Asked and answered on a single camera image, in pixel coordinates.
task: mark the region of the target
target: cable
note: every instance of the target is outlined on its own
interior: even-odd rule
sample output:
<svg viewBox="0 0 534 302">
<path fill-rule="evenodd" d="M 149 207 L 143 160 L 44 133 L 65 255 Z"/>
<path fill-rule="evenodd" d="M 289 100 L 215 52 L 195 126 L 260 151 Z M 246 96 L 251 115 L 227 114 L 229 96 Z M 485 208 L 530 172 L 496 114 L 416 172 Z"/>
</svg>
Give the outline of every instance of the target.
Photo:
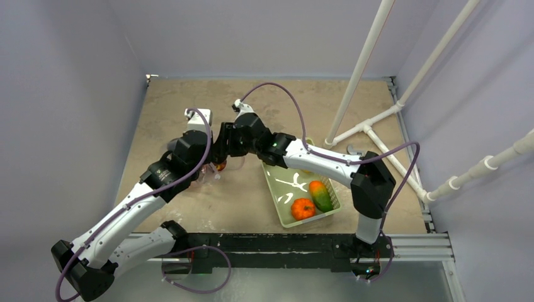
<svg viewBox="0 0 534 302">
<path fill-rule="evenodd" d="M 181 250 L 179 252 L 169 253 L 169 254 L 166 254 L 165 256 L 172 257 L 172 256 L 177 256 L 177 255 L 180 255 L 180 254 L 183 254 L 183 253 L 191 252 L 191 251 L 194 251 L 194 250 L 200 250 L 200 249 L 214 250 L 214 251 L 220 253 L 224 257 L 224 260 L 226 260 L 226 263 L 228 264 L 228 274 L 226 275 L 226 279 L 224 279 L 224 281 L 223 281 L 223 283 L 221 285 L 217 286 L 214 289 L 209 289 L 207 291 L 204 291 L 204 290 L 201 290 L 201 289 L 188 288 L 187 286 L 184 286 L 182 284 L 179 284 L 179 283 L 176 283 L 176 282 L 170 280 L 167 277 L 167 275 L 165 274 L 165 271 L 163 269 L 163 265 L 161 266 L 161 274 L 163 276 L 162 281 L 165 280 L 169 284 L 172 284 L 172 285 L 174 285 L 174 286 L 176 286 L 178 288 L 185 289 L 186 291 L 189 291 L 189 292 L 195 293 L 195 294 L 211 294 L 211 293 L 214 293 L 214 292 L 218 291 L 219 289 L 223 288 L 228 283 L 228 281 L 230 280 L 230 275 L 232 273 L 232 266 L 230 265 L 230 259 L 228 258 L 228 256 L 222 250 L 218 249 L 217 247 L 211 247 L 209 245 L 203 245 L 201 247 L 192 247 L 190 249 Z"/>
<path fill-rule="evenodd" d="M 395 193 L 391 197 L 389 203 L 384 208 L 384 213 L 383 213 L 383 216 L 382 216 L 382 222 L 380 223 L 380 234 L 382 236 L 384 236 L 388 240 L 389 245 L 391 247 L 391 253 L 390 253 L 389 261 L 386 264 L 384 270 L 382 271 L 382 273 L 380 275 L 378 275 L 378 277 L 374 278 L 373 281 L 376 281 L 376 280 L 380 279 L 387 272 L 389 267 L 391 266 L 391 262 L 393 261 L 393 254 L 394 254 L 393 244 L 391 242 L 391 239 L 389 237 L 387 237 L 384 234 L 383 230 L 382 230 L 382 228 L 384 226 L 384 223 L 385 223 L 385 217 L 386 217 L 386 214 L 387 214 L 389 208 L 391 208 L 391 206 L 393 205 L 393 202 L 397 199 L 399 193 L 401 192 L 401 189 L 404 187 L 404 185 L 408 181 L 408 177 L 412 174 L 412 171 L 414 169 L 416 161 L 417 161 L 417 159 L 419 157 L 419 151 L 421 150 L 420 144 L 418 142 L 406 142 L 406 143 L 403 143 L 402 145 L 400 145 L 400 146 L 398 146 L 398 147 L 396 147 L 396 148 L 394 148 L 392 150 L 389 150 L 388 152 L 386 152 L 384 154 L 380 154 L 380 155 L 372 157 L 370 159 L 357 160 L 357 161 L 354 161 L 354 162 L 352 162 L 350 160 L 339 159 L 337 157 L 333 157 L 333 156 L 330 156 L 330 155 L 322 154 L 320 152 L 317 152 L 317 151 L 313 150 L 308 145 L 308 143 L 306 142 L 306 127 L 304 125 L 304 117 L 302 116 L 302 112 L 300 110 L 300 106 L 298 105 L 297 100 L 295 99 L 293 94 L 291 94 L 291 92 L 289 92 L 289 90 L 287 90 L 282 85 L 280 85 L 278 83 L 275 83 L 275 82 L 265 82 L 265 83 L 261 83 L 259 85 L 256 85 L 251 90 L 249 90 L 247 93 L 245 93 L 245 95 L 241 98 L 241 102 L 244 102 L 244 100 L 253 91 L 255 91 L 256 89 L 260 88 L 261 86 L 265 86 L 265 85 L 272 85 L 272 86 L 276 86 L 276 87 L 282 89 L 289 96 L 289 98 L 293 101 L 293 104 L 295 105 L 295 107 L 297 109 L 298 117 L 300 118 L 300 125 L 302 126 L 302 145 L 311 154 L 314 154 L 316 156 L 319 156 L 319 157 L 322 157 L 322 158 L 325 158 L 325 159 L 329 159 L 329 160 L 333 160 L 333 161 L 336 161 L 336 162 L 344 163 L 344 164 L 347 164 L 347 165 L 363 165 L 363 164 L 369 164 L 370 162 L 375 162 L 375 161 L 380 160 L 380 159 L 382 159 L 384 157 L 390 156 L 390 155 L 392 155 L 392 154 L 394 154 L 394 153 L 396 153 L 396 152 L 398 152 L 398 151 L 400 151 L 400 150 L 402 150 L 402 149 L 404 149 L 404 148 L 406 148 L 406 147 L 408 147 L 410 145 L 414 145 L 416 147 L 416 151 L 414 153 L 414 158 L 413 158 L 412 162 L 410 163 L 410 166 L 408 167 L 408 170 L 406 170 L 406 175 L 402 178 L 402 181 L 400 182 L 399 187 L 397 188 L 397 190 L 395 191 Z"/>
<path fill-rule="evenodd" d="M 202 155 L 202 158 L 200 159 L 198 164 L 193 168 L 193 170 L 189 171 L 189 173 L 187 173 L 186 175 L 184 175 L 180 179 L 178 179 L 178 180 L 176 180 L 176 181 L 174 181 L 174 182 L 172 182 L 170 184 L 167 184 L 167 185 L 165 185 L 163 187 L 160 187 L 160 188 L 158 188 L 156 190 L 153 190 L 151 192 L 143 194 L 143 195 L 141 195 L 141 196 L 139 196 L 137 198 L 134 198 L 131 202 L 126 204 L 126 207 L 120 208 L 117 212 L 115 212 L 115 214 L 111 215 L 106 221 L 104 221 L 104 223 L 102 223 L 89 236 L 89 238 L 87 238 L 87 240 L 83 243 L 84 245 L 82 247 L 80 247 L 76 251 L 76 253 L 74 253 L 74 255 L 72 255 L 72 257 L 69 259 L 69 261 L 67 262 L 67 264 L 65 265 L 65 267 L 61 271 L 61 275 L 59 276 L 59 279 L 57 280 L 57 283 L 55 285 L 55 298 L 56 298 L 56 300 L 58 302 L 70 302 L 70 301 L 76 299 L 80 295 L 79 293 L 77 293 L 77 294 L 75 294 L 74 296 L 72 296 L 72 297 L 70 297 L 68 299 L 61 298 L 60 289 L 61 289 L 61 283 L 63 282 L 63 279 L 65 279 L 65 276 L 67 275 L 68 270 L 71 268 L 72 263 L 80 256 L 80 254 L 85 250 L 85 248 L 88 247 L 89 244 L 96 238 L 96 236 L 98 236 L 113 220 L 115 220 L 122 213 L 124 213 L 126 211 L 125 208 L 131 208 L 133 205 L 135 205 L 139 201 L 142 201 L 143 199 L 145 199 L 145 198 L 147 198 L 149 196 L 153 196 L 155 194 L 161 193 L 161 192 L 163 192 L 163 191 L 165 191 L 165 190 L 167 190 L 167 189 L 169 189 L 171 187 L 174 187 L 177 184 L 180 184 L 181 182 L 183 182 L 187 178 L 191 177 L 203 165 L 204 161 L 206 161 L 206 158 L 208 157 L 208 154 L 209 154 L 209 151 L 210 151 L 210 144 L 211 144 L 211 141 L 212 141 L 212 131 L 211 131 L 211 128 L 210 128 L 210 124 L 208 123 L 208 121 L 204 117 L 204 114 L 202 114 L 200 112 L 200 110 L 198 110 L 196 108 L 191 108 L 191 109 L 188 110 L 188 112 L 190 112 L 190 111 L 194 111 L 200 116 L 200 118 L 202 119 L 202 122 L 204 122 L 204 125 L 206 126 L 206 134 L 207 134 L 207 138 L 208 138 L 208 143 L 206 145 L 206 149 L 204 150 L 204 154 Z"/>
</svg>

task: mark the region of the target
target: white pipe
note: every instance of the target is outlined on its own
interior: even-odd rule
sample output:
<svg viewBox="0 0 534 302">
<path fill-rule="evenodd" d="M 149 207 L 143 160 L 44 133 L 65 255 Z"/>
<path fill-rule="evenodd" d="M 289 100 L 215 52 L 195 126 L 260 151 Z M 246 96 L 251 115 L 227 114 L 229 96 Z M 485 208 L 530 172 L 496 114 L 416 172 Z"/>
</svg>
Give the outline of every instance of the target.
<svg viewBox="0 0 534 302">
<path fill-rule="evenodd" d="M 387 146 L 380 140 L 378 135 L 373 131 L 373 129 L 370 126 L 365 126 L 365 129 L 363 130 L 375 143 L 375 145 L 382 151 L 383 153 L 386 153 L 389 151 Z M 394 155 L 390 155 L 386 157 L 389 162 L 399 171 L 399 173 L 404 177 L 408 171 L 404 168 L 404 166 L 399 162 L 397 157 Z M 419 199 L 423 200 L 423 198 L 427 195 L 427 192 L 423 189 L 422 186 L 419 185 L 417 180 L 413 178 L 412 176 L 408 177 L 408 184 L 413 188 L 413 190 L 416 192 Z"/>
<path fill-rule="evenodd" d="M 386 118 L 386 117 L 388 117 L 388 116 L 390 116 L 390 115 L 392 115 L 394 113 L 399 112 L 402 109 L 402 107 L 404 107 L 404 105 L 406 104 L 406 101 L 408 100 L 408 98 L 410 97 L 412 92 L 414 92 L 415 88 L 417 88 L 419 83 L 422 81 L 423 77 L 425 77 L 425 75 L 430 70 L 432 65 L 436 62 L 436 60 L 441 55 L 441 53 L 443 52 L 445 47 L 449 44 L 449 42 L 451 41 L 453 36 L 456 35 L 456 33 L 458 32 L 460 27 L 462 27 L 462 25 L 465 23 L 465 20 L 471 15 L 471 13 L 473 12 L 473 10 L 475 9 L 475 7 L 477 6 L 477 4 L 479 2 L 480 2 L 480 0 L 469 0 L 469 1 L 467 1 L 467 3 L 465 4 L 465 6 L 461 10 L 461 12 L 458 14 L 458 16 L 456 17 L 454 22 L 451 24 L 451 26 L 449 27 L 447 32 L 441 38 L 440 42 L 436 45 L 436 47 L 434 48 L 434 50 L 432 51 L 430 56 L 426 59 L 425 63 L 423 64 L 423 66 L 421 67 L 419 72 L 416 74 L 415 78 L 408 85 L 408 88 L 406 89 L 406 91 L 404 92 L 404 94 L 402 95 L 400 100 L 398 100 L 398 102 L 396 102 L 396 104 L 393 107 L 389 108 L 388 110 L 384 111 L 383 113 L 380 113 L 380 114 L 374 116 L 373 118 L 370 118 L 370 119 L 367 119 L 365 121 L 362 121 L 361 123 L 357 124 L 356 126 L 352 127 L 351 129 L 343 132 L 342 134 L 338 135 L 335 138 L 331 138 L 330 135 L 329 135 L 327 137 L 327 139 L 324 141 L 325 147 L 330 147 L 331 148 L 332 146 L 337 145 L 340 141 L 342 141 L 342 140 L 344 140 L 344 139 L 346 139 L 346 138 L 348 138 L 348 137 L 350 137 L 350 136 L 352 136 L 352 135 L 354 135 L 354 134 L 356 134 L 358 132 L 363 131 L 364 126 L 373 126 L 375 123 L 383 120 L 384 118 Z M 346 110 L 346 108 L 348 106 L 348 103 L 350 102 L 350 98 L 349 98 L 346 106 L 343 107 L 344 111 Z M 337 132 L 337 130 L 339 128 L 339 124 L 341 124 L 341 119 L 343 118 L 344 111 L 342 112 L 341 115 L 339 114 L 339 111 L 338 111 L 338 115 L 336 115 L 336 118 L 338 118 L 339 115 L 341 117 L 339 119 L 339 122 L 337 122 L 337 120 L 334 120 L 334 125 L 337 125 L 337 128 L 334 129 L 334 125 L 332 125 L 332 129 L 331 129 L 331 132 L 330 132 L 332 137 L 335 136 L 335 134 L 336 134 L 336 132 Z"/>
<path fill-rule="evenodd" d="M 425 195 L 423 201 L 430 203 L 436 199 L 451 194 L 454 191 L 459 190 L 464 184 L 472 181 L 473 179 L 481 178 L 486 174 L 489 174 L 500 165 L 510 160 L 519 157 L 522 154 L 534 152 L 534 129 L 529 132 L 525 137 L 518 140 L 514 145 L 501 153 L 484 157 L 478 164 L 474 165 L 466 173 L 456 177 L 449 178 L 444 184 L 440 185 L 435 191 L 432 191 Z"/>
<path fill-rule="evenodd" d="M 376 115 L 376 116 L 373 116 L 372 118 L 369 118 L 365 121 L 362 121 L 361 123 L 357 124 L 356 126 L 354 126 L 353 128 L 350 128 L 349 130 L 343 132 L 342 134 L 334 137 L 334 140 L 332 140 L 332 146 L 335 146 L 337 145 L 340 141 L 360 132 L 360 131 L 363 131 L 363 128 L 365 126 L 369 126 L 371 127 L 374 123 L 380 121 L 380 120 L 383 120 L 384 118 L 390 116 L 390 115 L 394 115 L 396 114 L 397 112 L 399 112 L 401 110 L 401 107 L 400 106 L 397 106 L 397 105 L 393 105 L 391 106 L 389 109 L 387 109 L 386 111 Z"/>
<path fill-rule="evenodd" d="M 392 94 L 393 94 L 393 103 L 395 103 L 395 105 L 397 105 L 397 93 L 396 93 L 396 91 L 393 90 Z M 402 115 L 398 115 L 397 118 L 399 119 L 399 125 L 400 125 L 400 128 L 402 130 L 402 137 L 404 138 L 404 141 L 407 142 L 407 141 L 409 141 L 409 137 L 408 137 L 408 131 L 406 130 L 406 126 L 404 124 L 404 118 L 402 117 Z M 406 151 L 408 152 L 408 158 L 410 160 L 413 160 L 413 158 L 414 158 L 413 149 L 412 148 L 407 148 Z M 423 183 L 421 182 L 421 176 L 419 175 L 419 169 L 417 168 L 417 164 L 414 165 L 413 176 L 417 180 L 418 184 L 422 187 Z"/>
<path fill-rule="evenodd" d="M 339 105 L 338 112 L 336 113 L 336 117 L 334 118 L 334 122 L 332 123 L 332 127 L 330 128 L 330 132 L 324 140 L 325 148 L 332 147 L 331 142 L 339 129 L 341 120 L 343 119 L 343 116 L 347 111 L 347 107 L 349 106 L 354 92 L 356 91 L 356 87 L 358 87 L 358 83 L 360 82 L 363 69 L 365 69 L 367 62 L 371 57 L 373 48 L 375 48 L 375 45 L 377 44 L 378 37 L 380 36 L 380 32 L 382 31 L 382 28 L 387 20 L 393 3 L 395 3 L 395 0 L 382 0 L 380 6 L 378 7 L 377 15 L 375 16 L 375 20 L 371 25 L 371 29 L 369 30 L 369 34 L 367 35 L 367 39 L 363 44 L 363 48 L 361 49 L 360 56 L 358 57 L 358 61 L 356 62 L 356 66 L 354 67 L 351 79 L 349 81 L 347 89 L 345 90 L 345 94 L 343 96 L 343 99 L 341 100 L 341 104 Z"/>
<path fill-rule="evenodd" d="M 471 13 L 479 2 L 480 0 L 467 1 L 462 11 L 458 14 L 452 25 L 443 35 L 443 38 L 441 38 L 440 42 L 436 45 L 436 48 L 434 48 L 428 59 L 426 59 L 425 63 L 423 64 L 415 78 L 412 80 L 408 88 L 406 88 L 406 91 L 404 91 L 404 94 L 400 97 L 398 102 L 399 105 L 404 106 L 406 104 L 406 101 L 408 100 L 412 92 L 414 92 L 415 88 L 417 88 L 423 77 L 429 71 L 430 67 L 432 67 L 434 62 L 436 62 L 445 47 L 449 44 L 452 37 L 456 34 L 456 32 L 458 32 L 460 27 L 462 27 L 465 20 L 469 17 L 469 15 L 471 15 Z"/>
</svg>

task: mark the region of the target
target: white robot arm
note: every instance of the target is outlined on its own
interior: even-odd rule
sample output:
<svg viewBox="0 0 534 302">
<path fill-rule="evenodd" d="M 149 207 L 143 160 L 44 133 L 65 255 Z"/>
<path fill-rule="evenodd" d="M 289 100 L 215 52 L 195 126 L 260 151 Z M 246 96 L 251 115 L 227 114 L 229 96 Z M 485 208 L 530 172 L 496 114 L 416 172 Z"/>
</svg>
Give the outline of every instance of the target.
<svg viewBox="0 0 534 302">
<path fill-rule="evenodd" d="M 192 171 L 199 161 L 220 164 L 228 156 L 253 153 L 269 165 L 305 169 L 338 181 L 351 188 L 355 208 L 360 212 L 356 238 L 364 244 L 373 244 L 377 240 L 383 209 L 395 186 L 381 160 L 364 166 L 354 165 L 351 163 L 361 160 L 359 156 L 313 147 L 324 155 L 342 160 L 315 155 L 309 146 L 294 136 L 271 133 L 249 105 L 236 101 L 233 108 L 237 112 L 236 120 L 222 123 L 215 143 L 204 126 L 205 123 L 211 124 L 211 111 L 201 109 L 194 114 L 186 111 L 187 131 L 169 144 L 171 149 L 160 160 L 149 166 L 128 196 L 85 234 L 72 242 L 60 240 L 52 247 L 58 268 L 85 301 L 96 299 L 111 286 L 114 278 L 130 268 L 176 248 L 177 239 L 185 231 L 173 221 L 165 222 L 154 232 L 136 240 L 124 240 L 148 216 L 188 188 L 191 181 L 198 178 L 198 173 L 169 189 L 150 193 L 175 183 Z M 207 147 L 211 150 L 202 157 Z M 143 195 L 147 197 L 132 204 Z"/>
</svg>

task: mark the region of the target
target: tan floor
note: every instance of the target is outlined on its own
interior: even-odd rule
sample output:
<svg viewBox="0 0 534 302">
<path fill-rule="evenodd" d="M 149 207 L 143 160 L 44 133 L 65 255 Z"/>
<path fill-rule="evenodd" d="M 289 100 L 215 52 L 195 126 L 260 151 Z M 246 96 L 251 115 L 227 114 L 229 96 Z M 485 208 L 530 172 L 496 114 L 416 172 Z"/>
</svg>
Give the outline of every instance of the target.
<svg viewBox="0 0 534 302">
<path fill-rule="evenodd" d="M 162 146 L 180 137 L 186 126 L 185 108 L 208 108 L 213 111 L 213 132 L 219 133 L 222 121 L 233 121 L 230 108 L 233 101 L 262 81 L 191 81 L 157 79 L 151 82 L 145 98 L 132 148 L 125 166 L 119 190 L 124 198 L 149 164 L 162 153 Z M 324 138 L 343 97 L 347 81 L 277 81 L 297 98 L 302 107 L 307 134 L 318 145 Z M 249 103 L 272 131 L 302 136 L 297 112 L 291 100 L 277 87 L 262 87 L 247 98 Z M 392 104 L 385 82 L 361 82 L 349 106 L 339 133 L 361 120 L 374 116 Z M 401 130 L 395 116 L 378 123 L 375 131 L 388 147 L 402 144 Z M 356 149 L 378 148 L 365 134 L 343 141 L 333 150 L 345 152 L 347 144 Z M 406 152 L 399 152 L 399 160 L 408 165 Z M 400 183 L 401 176 L 388 164 Z M 351 233 L 356 230 L 358 215 L 352 206 L 349 189 L 338 183 L 334 187 L 343 210 L 321 220 L 294 228 L 283 228 L 270 195 L 260 161 L 247 155 L 239 171 L 223 171 L 221 180 L 202 186 L 193 185 L 177 195 L 172 202 L 144 221 L 137 232 L 151 232 L 166 220 L 175 220 L 189 232 L 243 233 Z M 386 233 L 426 233 L 424 222 L 413 190 L 407 185 L 390 209 L 384 228 Z"/>
</svg>

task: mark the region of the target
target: white wall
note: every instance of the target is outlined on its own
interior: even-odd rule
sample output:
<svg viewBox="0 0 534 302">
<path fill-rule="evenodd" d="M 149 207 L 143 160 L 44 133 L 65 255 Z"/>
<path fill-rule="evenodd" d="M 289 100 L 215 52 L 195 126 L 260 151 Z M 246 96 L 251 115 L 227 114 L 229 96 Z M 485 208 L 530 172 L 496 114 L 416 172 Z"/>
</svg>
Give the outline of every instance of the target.
<svg viewBox="0 0 534 302">
<path fill-rule="evenodd" d="M 441 1 L 398 76 L 400 93 L 465 1 Z M 419 168 L 436 189 L 534 128 L 534 1 L 483 1 L 409 100 L 404 118 L 421 142 Z M 534 155 L 432 205 L 449 232 L 467 301 L 532 301 Z"/>
<path fill-rule="evenodd" d="M 349 77 L 379 0 L 110 0 L 143 68 L 181 77 Z M 398 73 L 437 0 L 396 1 L 365 77 Z"/>
<path fill-rule="evenodd" d="M 1 1 L 0 70 L 1 300 L 52 301 L 50 248 L 111 208 L 146 78 L 104 0 Z"/>
</svg>

